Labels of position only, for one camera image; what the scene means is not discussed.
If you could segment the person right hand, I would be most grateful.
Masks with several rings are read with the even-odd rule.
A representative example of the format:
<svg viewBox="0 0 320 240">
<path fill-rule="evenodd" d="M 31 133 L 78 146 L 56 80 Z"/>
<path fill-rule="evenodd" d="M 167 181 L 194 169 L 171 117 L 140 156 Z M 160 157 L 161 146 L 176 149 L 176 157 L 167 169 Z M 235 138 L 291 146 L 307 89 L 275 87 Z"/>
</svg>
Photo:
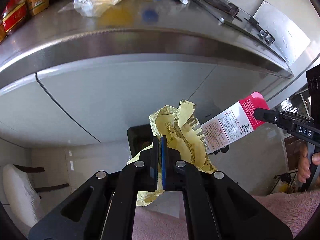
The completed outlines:
<svg viewBox="0 0 320 240">
<path fill-rule="evenodd" d="M 305 183 L 308 178 L 310 178 L 310 161 L 308 160 L 308 147 L 303 141 L 300 144 L 300 158 L 298 163 L 297 179 L 301 183 Z M 312 157 L 312 163 L 319 166 L 320 164 L 319 152 L 315 153 Z M 316 185 L 319 186 L 319 177 L 316 180 Z"/>
</svg>

